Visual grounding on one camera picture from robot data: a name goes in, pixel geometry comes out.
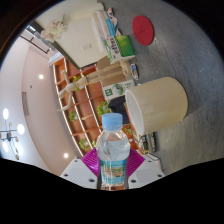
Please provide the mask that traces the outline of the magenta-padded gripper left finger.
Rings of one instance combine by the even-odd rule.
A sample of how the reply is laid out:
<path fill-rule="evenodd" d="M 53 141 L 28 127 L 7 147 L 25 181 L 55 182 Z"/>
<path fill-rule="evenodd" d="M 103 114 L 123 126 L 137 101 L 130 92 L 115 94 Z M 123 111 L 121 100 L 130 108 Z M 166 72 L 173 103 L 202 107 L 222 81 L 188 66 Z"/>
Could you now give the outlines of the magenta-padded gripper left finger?
<path fill-rule="evenodd" d="M 96 189 L 100 174 L 100 163 L 96 149 L 84 157 L 75 157 L 60 175 L 61 178 L 88 189 Z"/>

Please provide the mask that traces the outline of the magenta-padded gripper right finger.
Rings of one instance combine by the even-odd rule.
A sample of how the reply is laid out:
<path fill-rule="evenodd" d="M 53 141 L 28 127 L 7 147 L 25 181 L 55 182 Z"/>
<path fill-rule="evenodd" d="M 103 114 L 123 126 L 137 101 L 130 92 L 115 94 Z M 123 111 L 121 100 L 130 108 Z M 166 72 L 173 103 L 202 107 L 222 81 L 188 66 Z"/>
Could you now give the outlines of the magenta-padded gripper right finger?
<path fill-rule="evenodd" d="M 143 187 L 165 176 L 158 157 L 152 154 L 140 155 L 133 149 L 127 158 L 126 175 L 129 189 Z"/>

